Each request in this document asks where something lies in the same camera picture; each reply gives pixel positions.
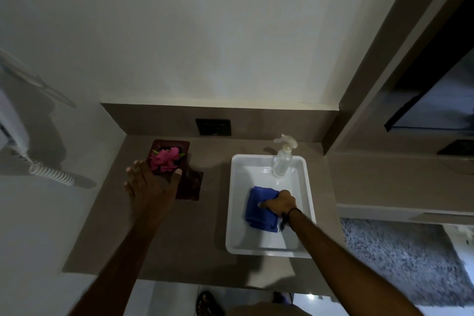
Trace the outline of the black television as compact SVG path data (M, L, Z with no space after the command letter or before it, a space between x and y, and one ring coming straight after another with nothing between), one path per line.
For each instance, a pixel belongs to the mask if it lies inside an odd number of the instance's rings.
M436 84L407 102L384 125L474 137L474 47Z

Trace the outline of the clear spray bottle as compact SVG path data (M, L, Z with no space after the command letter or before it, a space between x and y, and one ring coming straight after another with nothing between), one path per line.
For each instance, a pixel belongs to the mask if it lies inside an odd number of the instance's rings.
M293 159L293 150L298 147L298 142L289 135L282 134L280 138L274 139L275 143L282 144L277 152L272 165L272 174L276 178L283 178Z

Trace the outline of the blue cleaning cloth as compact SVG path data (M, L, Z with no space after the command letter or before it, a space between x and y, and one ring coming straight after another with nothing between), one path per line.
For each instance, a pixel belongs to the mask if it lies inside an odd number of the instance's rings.
M278 194L279 191L272 188L254 186L250 189L245 211L245 220L250 227L270 233L279 232L279 216L260 206L264 201L276 199Z

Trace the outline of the person's sandal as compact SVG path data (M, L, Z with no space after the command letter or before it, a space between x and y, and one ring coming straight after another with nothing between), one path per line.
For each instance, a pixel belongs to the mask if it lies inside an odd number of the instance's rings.
M289 292L279 292L274 291L272 294L272 301L273 304L279 305L293 305L293 294Z
M201 292L195 303L196 316L225 316L226 312L208 290Z

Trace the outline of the grey shaggy rug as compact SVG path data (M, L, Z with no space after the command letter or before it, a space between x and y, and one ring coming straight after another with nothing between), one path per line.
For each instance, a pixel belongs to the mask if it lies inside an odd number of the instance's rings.
M473 307L474 284L443 226L340 218L361 262L417 306Z

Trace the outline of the person's left forearm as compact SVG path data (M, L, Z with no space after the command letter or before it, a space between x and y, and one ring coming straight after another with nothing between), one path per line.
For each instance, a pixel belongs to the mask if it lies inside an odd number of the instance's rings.
M123 316L164 216L140 215L68 316Z

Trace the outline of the person's left sandal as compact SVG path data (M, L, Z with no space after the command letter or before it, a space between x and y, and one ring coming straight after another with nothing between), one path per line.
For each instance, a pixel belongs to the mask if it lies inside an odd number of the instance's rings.
M225 316L226 312L208 290L201 292L195 303L196 316Z

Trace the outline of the white plastic tray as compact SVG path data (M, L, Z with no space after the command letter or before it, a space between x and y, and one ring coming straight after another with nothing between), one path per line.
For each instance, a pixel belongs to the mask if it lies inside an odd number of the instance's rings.
M251 227L245 211L252 187L286 189L295 197L297 207L316 223L307 164L294 156L282 178L272 174L275 156L238 154L232 158L225 246L229 253L255 256L306 258L310 255L287 226L282 232Z

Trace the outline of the white wall-mounted hair dryer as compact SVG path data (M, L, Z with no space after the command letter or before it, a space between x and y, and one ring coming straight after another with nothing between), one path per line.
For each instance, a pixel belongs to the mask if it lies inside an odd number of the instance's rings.
M1 48L0 96L5 104L0 110L9 109L16 119L1 121L13 149L28 159L61 163L67 151L52 114L60 105L75 109L76 103Z

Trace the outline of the person's tan shorts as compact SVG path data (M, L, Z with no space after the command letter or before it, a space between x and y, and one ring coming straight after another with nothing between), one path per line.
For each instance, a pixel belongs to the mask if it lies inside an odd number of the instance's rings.
M226 311L225 316L312 316L298 306L259 302L253 305L242 305Z

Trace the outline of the black wrist band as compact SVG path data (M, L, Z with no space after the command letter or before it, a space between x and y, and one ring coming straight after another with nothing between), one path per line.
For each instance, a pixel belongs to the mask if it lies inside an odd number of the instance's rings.
M288 226L293 230L293 225L292 225L292 219L291 219L291 214L292 212L299 212L300 214L302 213L297 207L293 207L288 212L282 213L281 214L281 221L278 225L278 231L282 233L284 229Z

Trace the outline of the brown wooden wall panel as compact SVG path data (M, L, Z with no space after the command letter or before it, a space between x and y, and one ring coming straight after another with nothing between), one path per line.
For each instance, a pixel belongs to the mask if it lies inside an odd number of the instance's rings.
M395 0L339 103L339 113L321 142L329 156L343 148L377 97L400 79L463 0Z

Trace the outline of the person's right forearm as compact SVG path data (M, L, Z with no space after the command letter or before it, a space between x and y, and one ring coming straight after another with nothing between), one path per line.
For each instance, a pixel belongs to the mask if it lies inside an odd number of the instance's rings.
M349 316L424 316L396 287L292 212L293 231Z

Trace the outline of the person's right sandal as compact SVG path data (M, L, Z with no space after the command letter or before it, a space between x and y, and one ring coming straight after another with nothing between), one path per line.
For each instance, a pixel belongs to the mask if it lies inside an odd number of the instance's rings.
M279 292L274 291L272 294L272 301L273 304L279 305L293 305L293 294L289 292Z

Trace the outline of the person's right hand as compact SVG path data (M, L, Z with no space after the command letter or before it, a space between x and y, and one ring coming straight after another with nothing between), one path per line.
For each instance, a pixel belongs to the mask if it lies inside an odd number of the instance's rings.
M282 213L288 212L293 207L297 207L295 198L288 190L282 190L278 193L276 199L276 210L270 210L281 217Z

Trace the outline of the person's left hand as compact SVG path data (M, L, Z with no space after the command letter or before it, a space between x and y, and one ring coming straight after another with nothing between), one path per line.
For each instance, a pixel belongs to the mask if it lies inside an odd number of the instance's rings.
M123 187L129 196L134 229L142 235L154 235L169 214L176 194L169 186L163 186L144 161L134 161L126 169L127 181Z

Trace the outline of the dark red pot pink flowers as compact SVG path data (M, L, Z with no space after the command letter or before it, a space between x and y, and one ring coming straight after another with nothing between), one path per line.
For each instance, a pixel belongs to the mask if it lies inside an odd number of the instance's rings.
M154 175L163 177L167 181L177 169L181 169L184 176L189 169L189 147L189 141L155 139L146 163Z

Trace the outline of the black wall socket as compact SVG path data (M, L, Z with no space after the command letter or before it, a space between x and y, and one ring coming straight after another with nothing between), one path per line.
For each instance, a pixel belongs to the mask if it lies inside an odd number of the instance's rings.
M200 136L232 136L229 119L196 118L195 121Z

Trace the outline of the dark red square saucer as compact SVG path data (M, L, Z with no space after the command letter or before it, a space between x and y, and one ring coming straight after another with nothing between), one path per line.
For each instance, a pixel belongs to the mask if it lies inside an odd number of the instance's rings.
M183 168L177 188L176 200L198 201L204 173L191 168Z

